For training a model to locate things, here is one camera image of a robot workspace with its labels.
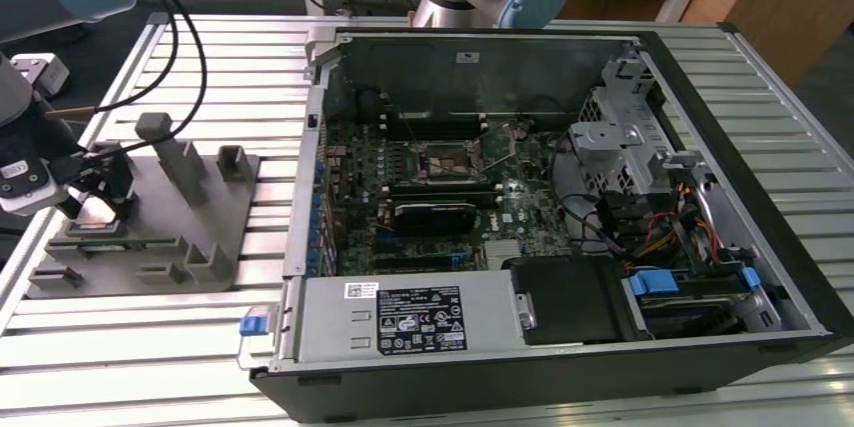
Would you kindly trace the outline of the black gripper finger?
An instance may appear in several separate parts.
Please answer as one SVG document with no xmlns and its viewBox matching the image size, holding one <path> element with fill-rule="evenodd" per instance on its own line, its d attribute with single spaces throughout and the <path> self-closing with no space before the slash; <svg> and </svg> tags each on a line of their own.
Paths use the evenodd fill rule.
<svg viewBox="0 0 854 427">
<path fill-rule="evenodd" d="M 83 203 L 99 196 L 100 178 L 96 174 L 64 175 L 57 183 L 67 188 L 67 199 L 56 205 L 69 220 L 75 220 L 83 210 Z"/>
<path fill-rule="evenodd" d="M 112 156 L 99 160 L 95 173 L 99 179 L 95 191 L 96 196 L 111 207 L 116 219 L 124 221 L 129 217 L 135 202 L 129 158 L 127 156 Z"/>
</svg>

